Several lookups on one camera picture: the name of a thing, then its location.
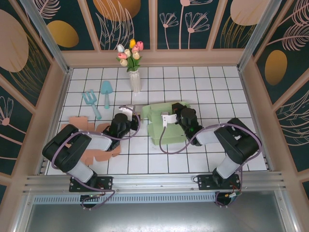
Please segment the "floor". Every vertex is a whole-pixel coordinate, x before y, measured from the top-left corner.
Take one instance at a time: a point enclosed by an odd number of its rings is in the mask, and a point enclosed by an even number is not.
[[[255,132],[251,113],[236,67],[143,67],[139,68],[142,90],[132,93],[126,68],[74,69],[61,113],[61,124],[67,124],[70,116],[87,116],[95,125],[110,122],[119,113],[118,106],[131,103],[136,111],[148,104],[185,101],[197,111],[202,126],[227,122],[238,117]],[[104,109],[104,95],[100,94],[103,80],[109,80],[114,92],[110,94],[111,106]],[[84,91],[93,89],[98,99],[97,107],[102,115],[96,120],[91,106],[82,99]],[[220,144],[202,147],[189,145],[180,154],[163,154],[147,133],[144,120],[136,137],[121,141],[121,154],[109,161],[96,162],[92,168],[98,174],[160,174],[212,172],[225,158]],[[169,152],[177,151],[185,143],[165,146]],[[266,171],[266,159],[261,154],[244,171]],[[46,174],[62,174],[48,165]]]

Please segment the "black bracket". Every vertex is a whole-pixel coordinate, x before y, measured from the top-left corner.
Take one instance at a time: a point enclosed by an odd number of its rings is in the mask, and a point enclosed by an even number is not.
[[[112,176],[98,176],[94,188],[112,189]],[[95,191],[82,186],[75,179],[70,178],[69,192],[95,192]]]
[[[198,175],[194,177],[194,182],[198,184],[199,190],[218,190],[218,189],[233,189],[233,185],[240,188],[240,180],[237,174],[231,175],[226,179],[219,187],[213,180],[212,174],[209,175]]]

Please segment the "ventilation grille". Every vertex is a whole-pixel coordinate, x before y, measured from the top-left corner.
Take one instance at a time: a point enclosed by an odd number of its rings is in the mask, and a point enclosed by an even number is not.
[[[80,204],[80,195],[67,196],[36,196],[34,204]],[[101,203],[107,196],[100,199],[87,200],[85,203]],[[183,202],[214,202],[214,192],[179,193],[179,194],[118,194],[106,203],[183,203]]]

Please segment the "white vase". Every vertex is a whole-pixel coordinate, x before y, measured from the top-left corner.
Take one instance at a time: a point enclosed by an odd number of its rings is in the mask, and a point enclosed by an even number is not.
[[[140,84],[140,73],[139,71],[130,71],[130,84],[131,89],[134,93],[138,93],[141,91],[141,84]]]

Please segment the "toy garden tool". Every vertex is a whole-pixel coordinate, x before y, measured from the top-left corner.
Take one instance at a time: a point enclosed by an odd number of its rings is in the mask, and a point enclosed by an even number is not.
[[[112,86],[109,81],[103,81],[103,84],[101,86],[101,94],[105,94],[105,103],[104,108],[109,109],[110,108],[110,99],[108,95],[112,93]]]
[[[95,112],[97,120],[100,120],[102,118],[102,116],[101,116],[100,112],[98,111],[98,109],[95,106],[97,98],[96,98],[95,93],[93,92],[93,90],[90,90],[90,92],[91,92],[92,96],[90,95],[89,91],[86,91],[88,99],[87,99],[85,93],[82,93],[83,99],[85,100],[87,105],[91,105],[92,106],[93,112]]]

